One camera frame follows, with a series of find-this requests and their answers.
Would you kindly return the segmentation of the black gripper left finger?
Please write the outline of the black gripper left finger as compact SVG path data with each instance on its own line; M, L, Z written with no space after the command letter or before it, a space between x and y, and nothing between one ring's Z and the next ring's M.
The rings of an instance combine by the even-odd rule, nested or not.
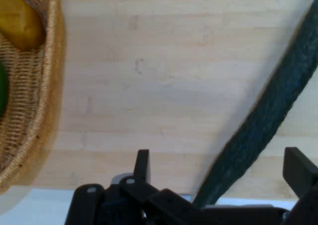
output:
M67 225L193 225L199 211L174 192L150 184L150 153L139 150L132 175L104 188L78 187L71 201Z

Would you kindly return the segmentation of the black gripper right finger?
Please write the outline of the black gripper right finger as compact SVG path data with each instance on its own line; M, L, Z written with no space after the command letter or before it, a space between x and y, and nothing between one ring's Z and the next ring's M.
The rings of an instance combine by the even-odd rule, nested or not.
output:
M288 215L285 225L318 223L318 167L298 148L285 148L283 177L299 200Z

